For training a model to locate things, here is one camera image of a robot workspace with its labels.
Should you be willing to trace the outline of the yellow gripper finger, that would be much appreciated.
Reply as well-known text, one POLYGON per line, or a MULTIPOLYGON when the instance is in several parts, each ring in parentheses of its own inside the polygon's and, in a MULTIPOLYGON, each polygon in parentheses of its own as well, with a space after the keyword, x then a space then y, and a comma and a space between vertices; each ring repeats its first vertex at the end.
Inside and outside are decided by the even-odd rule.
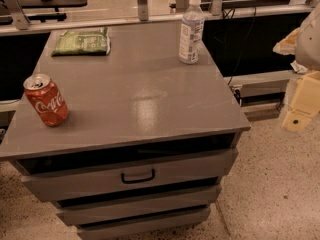
POLYGON ((305 74, 297 80, 281 127, 292 133, 303 131, 320 112, 320 72, 305 74))

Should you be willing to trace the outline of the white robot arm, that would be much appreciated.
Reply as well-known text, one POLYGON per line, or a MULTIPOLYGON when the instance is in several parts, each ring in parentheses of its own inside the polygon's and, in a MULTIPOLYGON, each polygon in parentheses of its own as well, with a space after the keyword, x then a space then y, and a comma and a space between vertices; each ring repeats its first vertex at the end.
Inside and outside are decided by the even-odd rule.
POLYGON ((320 112, 320 4, 299 28, 278 42, 273 51, 294 55, 298 66, 309 72, 297 80, 281 128, 292 133, 303 131, 320 112))

